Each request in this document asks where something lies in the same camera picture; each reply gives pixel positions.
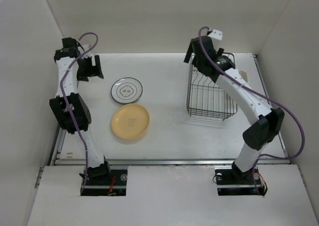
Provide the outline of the yellow plastic plate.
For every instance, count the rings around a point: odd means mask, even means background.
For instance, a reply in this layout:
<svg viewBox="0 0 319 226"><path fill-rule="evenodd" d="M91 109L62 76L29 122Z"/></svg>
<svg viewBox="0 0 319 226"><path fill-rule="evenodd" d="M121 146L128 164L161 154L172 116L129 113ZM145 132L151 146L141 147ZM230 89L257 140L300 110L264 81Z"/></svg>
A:
<svg viewBox="0 0 319 226"><path fill-rule="evenodd" d="M150 115L148 110L136 103L120 107L113 115L111 128L113 133L122 140L135 140L142 137L149 128Z"/></svg>

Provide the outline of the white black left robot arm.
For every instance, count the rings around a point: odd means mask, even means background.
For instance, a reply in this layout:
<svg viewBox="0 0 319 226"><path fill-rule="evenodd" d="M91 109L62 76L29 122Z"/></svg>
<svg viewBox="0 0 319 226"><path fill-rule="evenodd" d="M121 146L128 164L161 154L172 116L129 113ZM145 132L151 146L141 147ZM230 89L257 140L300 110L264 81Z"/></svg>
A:
<svg viewBox="0 0 319 226"><path fill-rule="evenodd" d="M93 143L89 127L92 122L90 110L78 91L78 82L88 81L90 77L104 77L100 57L71 37L62 39L62 45L54 55L58 88L49 105L59 126L83 146L86 169L82 178L104 185L112 177L110 166Z"/></svg>

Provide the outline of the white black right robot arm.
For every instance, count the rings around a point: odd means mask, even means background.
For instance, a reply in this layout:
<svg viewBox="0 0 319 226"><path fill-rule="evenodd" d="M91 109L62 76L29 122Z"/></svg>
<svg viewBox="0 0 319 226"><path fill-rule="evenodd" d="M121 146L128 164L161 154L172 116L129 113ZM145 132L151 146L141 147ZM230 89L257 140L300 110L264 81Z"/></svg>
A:
<svg viewBox="0 0 319 226"><path fill-rule="evenodd" d="M278 135L284 112L253 94L223 49L215 50L212 38L201 36L190 41L185 63L191 62L203 75L222 88L245 114L250 127L242 136L243 148L232 164L231 178L237 183L248 179L254 164L266 146Z"/></svg>

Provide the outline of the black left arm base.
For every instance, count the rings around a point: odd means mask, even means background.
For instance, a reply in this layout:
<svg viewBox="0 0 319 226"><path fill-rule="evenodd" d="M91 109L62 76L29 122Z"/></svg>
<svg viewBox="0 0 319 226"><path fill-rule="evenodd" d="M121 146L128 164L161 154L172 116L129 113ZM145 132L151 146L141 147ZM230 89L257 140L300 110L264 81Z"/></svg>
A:
<svg viewBox="0 0 319 226"><path fill-rule="evenodd" d="M114 169L111 170L111 176L107 179L91 180L87 179L86 183L83 174L82 186L80 189L81 196L108 196L119 197L126 196L127 192L127 169Z"/></svg>

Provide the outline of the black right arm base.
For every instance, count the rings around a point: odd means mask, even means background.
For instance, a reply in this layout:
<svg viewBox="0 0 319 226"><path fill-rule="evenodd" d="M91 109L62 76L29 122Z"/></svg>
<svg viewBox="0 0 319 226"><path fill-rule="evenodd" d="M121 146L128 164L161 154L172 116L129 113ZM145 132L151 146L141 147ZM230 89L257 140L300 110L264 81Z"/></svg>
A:
<svg viewBox="0 0 319 226"><path fill-rule="evenodd" d="M231 167L217 167L212 181L219 196L265 196L268 186L258 168L242 173Z"/></svg>

